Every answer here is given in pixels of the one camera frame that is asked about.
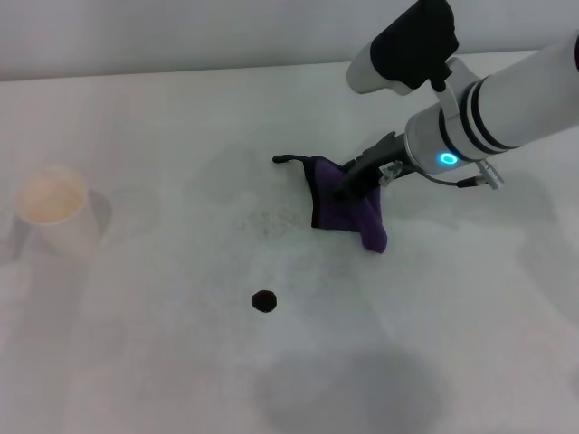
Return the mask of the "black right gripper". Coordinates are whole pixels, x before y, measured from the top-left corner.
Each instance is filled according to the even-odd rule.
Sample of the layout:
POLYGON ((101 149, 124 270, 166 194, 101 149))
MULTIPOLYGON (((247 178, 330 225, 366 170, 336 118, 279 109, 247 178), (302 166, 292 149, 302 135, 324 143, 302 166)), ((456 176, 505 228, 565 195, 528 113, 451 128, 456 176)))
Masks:
POLYGON ((366 149, 341 173, 333 192, 339 202, 356 202, 380 187, 381 168, 392 163, 410 165, 404 134, 391 132, 366 149))

